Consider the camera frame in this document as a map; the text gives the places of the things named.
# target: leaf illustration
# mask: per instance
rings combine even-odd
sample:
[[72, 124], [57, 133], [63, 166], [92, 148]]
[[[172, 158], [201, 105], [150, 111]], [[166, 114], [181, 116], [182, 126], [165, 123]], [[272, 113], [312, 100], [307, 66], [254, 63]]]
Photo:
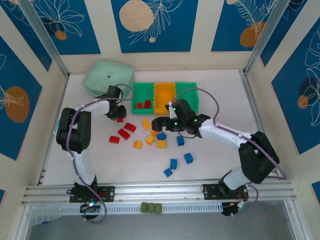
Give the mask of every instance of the leaf illustration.
[[2, 67], [5, 65], [6, 58], [7, 58], [6, 55], [3, 55], [3, 54], [0, 55], [0, 69], [2, 69]]
[[153, 23], [146, 30], [132, 32], [132, 34], [129, 36], [129, 38], [133, 38], [130, 45], [141, 39], [143, 39], [144, 42], [150, 38], [156, 39], [162, 31], [165, 31], [166, 25], [170, 26], [171, 24], [169, 13], [176, 10], [183, 2], [183, 0], [179, 0], [179, 3], [174, 8], [169, 10], [175, 1], [177, 0], [148, 0], [146, 4], [153, 13]]
[[258, 10], [255, 0], [238, 0], [235, 2], [240, 16], [245, 19], [246, 24], [254, 26], [261, 18], [261, 12]]
[[83, 34], [82, 30], [75, 23], [63, 22], [62, 24], [67, 32], [72, 33], [72, 34], [76, 34], [79, 37], [82, 37], [82, 34]]
[[79, 14], [76, 11], [65, 11], [64, 15], [61, 17], [61, 21], [66, 23], [74, 23], [78, 24], [81, 23], [85, 19], [85, 15]]

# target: plastic container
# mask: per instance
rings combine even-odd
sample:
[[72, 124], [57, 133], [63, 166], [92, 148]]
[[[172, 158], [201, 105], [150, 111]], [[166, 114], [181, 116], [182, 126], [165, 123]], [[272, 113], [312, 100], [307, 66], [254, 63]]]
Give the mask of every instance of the plastic container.
[[[154, 113], [154, 84], [149, 82], [135, 82], [133, 84], [134, 98], [131, 101], [133, 114], [153, 114]], [[145, 100], [151, 101], [151, 108], [137, 108], [137, 103], [145, 105]]]
[[175, 97], [176, 84], [174, 82], [156, 82], [154, 84], [154, 113], [168, 114], [165, 105]]
[[[127, 84], [132, 87], [134, 82], [134, 69], [131, 66], [98, 60], [85, 76], [83, 85], [89, 95], [97, 97], [105, 94], [110, 85]], [[119, 88], [123, 92], [123, 98], [127, 98], [130, 89], [125, 86], [119, 86]]]
[[[195, 82], [176, 82], [175, 83], [176, 96], [185, 89], [196, 88], [196, 87], [197, 87], [197, 84]], [[193, 90], [186, 91], [177, 98], [177, 100], [179, 99], [186, 100], [189, 103], [191, 109], [195, 112], [195, 114], [198, 114], [199, 97], [198, 97], [197, 90], [193, 89]]]

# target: toy block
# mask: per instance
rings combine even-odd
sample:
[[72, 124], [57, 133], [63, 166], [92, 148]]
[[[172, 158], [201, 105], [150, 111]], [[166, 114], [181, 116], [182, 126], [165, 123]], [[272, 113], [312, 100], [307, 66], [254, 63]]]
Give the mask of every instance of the toy block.
[[130, 138], [130, 134], [127, 133], [126, 130], [124, 130], [124, 129], [122, 129], [122, 128], [118, 131], [118, 134], [119, 134], [121, 137], [123, 137], [125, 140], [128, 140], [128, 139]]
[[135, 125], [132, 125], [131, 123], [128, 123], [128, 122], [124, 125], [124, 128], [129, 130], [130, 132], [133, 132], [133, 133], [137, 129], [137, 127]]
[[142, 102], [137, 102], [136, 108], [137, 108], [137, 109], [143, 109], [144, 106], [143, 106]]
[[120, 141], [120, 138], [118, 136], [110, 136], [109, 142], [112, 144], [118, 144]]
[[155, 204], [150, 202], [148, 203], [148, 214], [154, 214], [155, 213]]
[[164, 132], [159, 133], [156, 138], [158, 140], [166, 140], [167, 139], [167, 135]]
[[170, 160], [170, 169], [177, 169], [177, 165], [178, 165], [178, 160], [177, 159], [171, 159]]
[[164, 172], [164, 174], [166, 175], [167, 178], [170, 177], [170, 176], [172, 175], [172, 173], [173, 173], [173, 172], [170, 170], [170, 168], [167, 168], [167, 169], [164, 170], [163, 172]]
[[183, 146], [185, 145], [185, 140], [183, 136], [177, 136], [176, 137], [176, 142], [178, 143], [178, 146]]
[[162, 204], [161, 203], [155, 203], [154, 204], [154, 213], [155, 214], [161, 214], [162, 213]]
[[150, 123], [149, 123], [148, 119], [146, 119], [146, 118], [142, 120], [142, 125], [144, 127], [144, 130], [146, 130], [146, 131], [151, 129]]
[[151, 135], [152, 136], [157, 136], [159, 134], [159, 131], [151, 130]]
[[166, 141], [165, 140], [158, 140], [156, 143], [156, 147], [158, 149], [165, 149], [166, 148]]
[[135, 149], [141, 149], [142, 148], [142, 142], [141, 141], [135, 141], [133, 144], [133, 147]]
[[150, 100], [145, 100], [144, 101], [144, 108], [145, 109], [150, 109], [151, 108], [151, 101]]
[[143, 214], [148, 213], [148, 203], [147, 202], [142, 202], [141, 203], [141, 210], [140, 210]]
[[192, 157], [191, 153], [187, 153], [183, 157], [187, 164], [190, 164], [194, 161], [194, 158]]
[[149, 144], [149, 145], [152, 145], [153, 143], [154, 143], [154, 141], [155, 141], [155, 137], [154, 136], [152, 136], [152, 135], [149, 135], [147, 138], [146, 138], [146, 143], [147, 144]]

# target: translucent green box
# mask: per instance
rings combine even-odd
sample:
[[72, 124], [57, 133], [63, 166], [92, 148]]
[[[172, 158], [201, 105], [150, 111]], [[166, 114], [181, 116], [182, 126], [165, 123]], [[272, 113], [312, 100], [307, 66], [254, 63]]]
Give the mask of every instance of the translucent green box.
[[[135, 82], [133, 84], [134, 98], [131, 101], [131, 110], [133, 114], [153, 114], [154, 103], [154, 91], [155, 85], [152, 82]], [[151, 101], [151, 108], [137, 108], [137, 103], [145, 105], [145, 101]]]
[[[197, 87], [197, 84], [195, 82], [176, 82], [175, 95], [177, 96], [179, 93], [181, 93], [185, 89], [196, 88], [196, 87]], [[180, 99], [186, 100], [190, 105], [191, 109], [195, 112], [195, 114], [198, 114], [199, 97], [198, 97], [198, 91], [196, 89], [192, 89], [182, 93], [177, 98], [177, 100], [180, 100]]]
[[[134, 69], [131, 66], [98, 60], [85, 76], [83, 85], [89, 95], [97, 97], [105, 94], [109, 86], [126, 84], [132, 87], [134, 82]], [[125, 86], [119, 86], [119, 88], [123, 92], [123, 98], [127, 98], [130, 89]]]

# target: red block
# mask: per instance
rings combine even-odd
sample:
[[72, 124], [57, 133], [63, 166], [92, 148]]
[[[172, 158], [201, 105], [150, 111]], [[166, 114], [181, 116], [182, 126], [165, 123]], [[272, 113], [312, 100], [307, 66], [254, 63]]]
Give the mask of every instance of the red block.
[[131, 123], [126, 123], [124, 125], [124, 128], [129, 130], [130, 132], [135, 132], [135, 130], [137, 129], [137, 127], [135, 125], [132, 125]]
[[137, 108], [137, 109], [143, 109], [144, 106], [142, 105], [142, 102], [137, 102], [136, 108]]
[[120, 138], [118, 136], [110, 136], [109, 142], [112, 144], [118, 144], [120, 141]]
[[128, 139], [130, 138], [130, 134], [127, 133], [126, 130], [124, 130], [124, 129], [122, 129], [122, 128], [118, 131], [118, 134], [119, 134], [121, 137], [123, 137], [125, 140], [128, 140]]
[[144, 101], [144, 108], [145, 109], [150, 109], [151, 108], [151, 101], [150, 100], [145, 100]]

